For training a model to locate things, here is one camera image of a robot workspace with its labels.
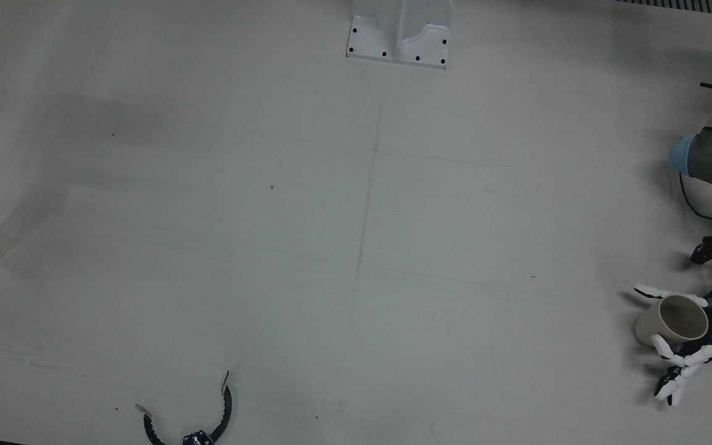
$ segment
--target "robot finger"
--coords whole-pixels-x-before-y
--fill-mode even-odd
[[[651,336],[650,341],[653,342],[653,346],[655,346],[655,350],[661,358],[670,361],[675,366],[685,366],[683,357],[672,352],[672,347],[669,346],[669,343],[667,343],[660,334]]]

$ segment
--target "metal vent grille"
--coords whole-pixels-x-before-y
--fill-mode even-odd
[[[712,0],[617,0],[617,2],[686,9],[687,11],[709,12],[712,14]]]

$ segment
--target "metal bracket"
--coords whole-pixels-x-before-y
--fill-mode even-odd
[[[451,0],[355,0],[345,56],[446,70]]]

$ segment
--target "white table surface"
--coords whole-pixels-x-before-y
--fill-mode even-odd
[[[350,3],[0,2],[0,439],[180,443],[229,369],[222,445],[711,443],[628,292],[712,286],[712,15],[457,1],[441,72]]]

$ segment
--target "black cable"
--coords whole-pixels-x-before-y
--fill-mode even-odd
[[[689,195],[686,194],[686,186],[683,184],[683,174],[678,174],[678,178],[680,178],[680,191],[683,192],[683,199],[686,200],[686,204],[689,205],[689,208],[692,209],[694,214],[698,217],[712,221],[712,216],[706,216],[704,214],[701,214],[697,211],[697,209],[694,208],[692,202],[689,201]]]

